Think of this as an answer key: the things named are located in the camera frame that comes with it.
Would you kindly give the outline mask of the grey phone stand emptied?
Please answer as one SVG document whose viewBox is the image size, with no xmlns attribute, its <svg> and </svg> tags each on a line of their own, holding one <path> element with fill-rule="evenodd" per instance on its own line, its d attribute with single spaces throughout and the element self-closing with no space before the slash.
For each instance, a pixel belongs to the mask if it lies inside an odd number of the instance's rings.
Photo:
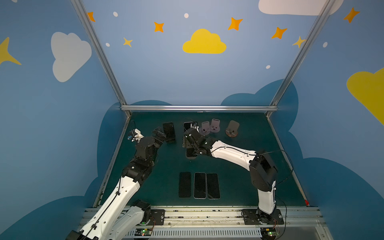
<svg viewBox="0 0 384 240">
<path fill-rule="evenodd" d="M 211 125 L 209 121 L 202 122 L 199 128 L 199 133 L 206 136 L 211 132 Z"/>
</svg>

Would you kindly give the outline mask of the blue phone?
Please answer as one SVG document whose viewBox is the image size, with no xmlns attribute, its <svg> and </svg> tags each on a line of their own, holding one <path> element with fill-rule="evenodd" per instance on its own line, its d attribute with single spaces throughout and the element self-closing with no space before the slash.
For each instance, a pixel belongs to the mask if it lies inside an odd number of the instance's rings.
<svg viewBox="0 0 384 240">
<path fill-rule="evenodd" d="M 198 155 L 196 154 L 194 149 L 186 149 L 186 158 L 193 160 L 197 157 Z"/>
</svg>

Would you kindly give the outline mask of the grey round stand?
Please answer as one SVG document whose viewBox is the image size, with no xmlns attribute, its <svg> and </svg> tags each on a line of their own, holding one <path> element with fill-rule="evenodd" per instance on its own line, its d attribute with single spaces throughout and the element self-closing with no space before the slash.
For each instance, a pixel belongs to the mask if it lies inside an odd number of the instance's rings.
<svg viewBox="0 0 384 240">
<path fill-rule="evenodd" d="M 212 132 L 212 133 L 218 133 L 220 130 L 221 130 L 221 128 L 220 128 L 220 120 L 218 120 L 218 119 L 212 119 L 212 121 L 211 121 L 211 125 L 210 125 L 210 131 Z"/>
</svg>

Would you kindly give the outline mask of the dark phone grey stand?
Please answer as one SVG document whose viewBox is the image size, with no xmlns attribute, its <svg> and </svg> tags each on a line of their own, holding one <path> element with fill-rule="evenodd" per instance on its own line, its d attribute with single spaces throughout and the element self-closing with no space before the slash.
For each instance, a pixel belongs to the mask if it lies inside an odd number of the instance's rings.
<svg viewBox="0 0 384 240">
<path fill-rule="evenodd" d="M 191 173 L 181 172 L 179 174 L 179 197 L 190 198 L 192 195 Z"/>
</svg>

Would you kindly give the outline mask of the white phone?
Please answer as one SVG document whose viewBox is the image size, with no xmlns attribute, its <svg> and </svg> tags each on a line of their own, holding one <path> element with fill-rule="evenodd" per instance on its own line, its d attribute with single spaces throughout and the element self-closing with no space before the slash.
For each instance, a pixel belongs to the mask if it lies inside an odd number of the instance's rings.
<svg viewBox="0 0 384 240">
<path fill-rule="evenodd" d="M 206 199 L 207 198 L 207 176 L 206 173 L 194 174 L 194 198 Z"/>
</svg>

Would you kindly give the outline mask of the black phone wooden stand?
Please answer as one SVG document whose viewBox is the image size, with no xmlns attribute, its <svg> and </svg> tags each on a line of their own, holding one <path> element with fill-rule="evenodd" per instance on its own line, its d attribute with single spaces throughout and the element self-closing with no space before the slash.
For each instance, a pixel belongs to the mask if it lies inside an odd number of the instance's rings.
<svg viewBox="0 0 384 240">
<path fill-rule="evenodd" d="M 218 174 L 207 174 L 207 194 L 210 200 L 218 200 L 221 197 Z"/>
</svg>

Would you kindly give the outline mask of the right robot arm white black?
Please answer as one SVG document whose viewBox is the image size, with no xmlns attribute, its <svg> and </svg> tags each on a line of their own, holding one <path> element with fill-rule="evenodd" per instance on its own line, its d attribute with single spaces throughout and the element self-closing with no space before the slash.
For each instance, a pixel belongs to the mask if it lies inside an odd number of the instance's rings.
<svg viewBox="0 0 384 240">
<path fill-rule="evenodd" d="M 258 190 L 259 215 L 270 217 L 275 213 L 278 169 L 268 153 L 261 154 L 228 145 L 200 134 L 195 128 L 186 130 L 184 138 L 194 154 L 226 160 L 249 171 L 251 182 Z"/>
</svg>

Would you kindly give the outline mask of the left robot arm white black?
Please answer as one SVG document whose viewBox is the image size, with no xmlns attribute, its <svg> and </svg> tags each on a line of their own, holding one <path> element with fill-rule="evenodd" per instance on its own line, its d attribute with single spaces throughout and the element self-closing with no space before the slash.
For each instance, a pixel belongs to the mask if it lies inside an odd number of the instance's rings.
<svg viewBox="0 0 384 240">
<path fill-rule="evenodd" d="M 151 205 L 140 200 L 135 201 L 123 217 L 120 214 L 151 174 L 158 149 L 166 138 L 161 128 L 156 128 L 153 135 L 147 137 L 138 129 L 133 131 L 132 140 L 136 142 L 133 159 L 123 169 L 116 187 L 102 207 L 79 232 L 71 231 L 67 240 L 121 240 L 135 226 L 150 221 Z"/>
</svg>

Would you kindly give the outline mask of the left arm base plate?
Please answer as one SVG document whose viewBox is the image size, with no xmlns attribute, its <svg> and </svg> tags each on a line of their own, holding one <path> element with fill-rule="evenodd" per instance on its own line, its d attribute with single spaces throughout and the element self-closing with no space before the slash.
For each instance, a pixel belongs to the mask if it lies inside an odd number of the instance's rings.
<svg viewBox="0 0 384 240">
<path fill-rule="evenodd" d="M 165 210 L 151 210 L 145 212 L 143 220 L 139 223 L 141 226 L 163 226 L 165 221 Z"/>
</svg>

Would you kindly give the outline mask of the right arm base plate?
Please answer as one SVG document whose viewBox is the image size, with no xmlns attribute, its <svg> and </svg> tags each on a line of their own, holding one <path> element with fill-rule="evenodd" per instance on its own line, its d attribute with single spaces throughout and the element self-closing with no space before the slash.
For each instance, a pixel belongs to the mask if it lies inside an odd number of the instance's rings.
<svg viewBox="0 0 384 240">
<path fill-rule="evenodd" d="M 241 215 L 245 225 L 283 225 L 284 218 L 279 209 L 266 214 L 259 209 L 243 209 Z"/>
</svg>

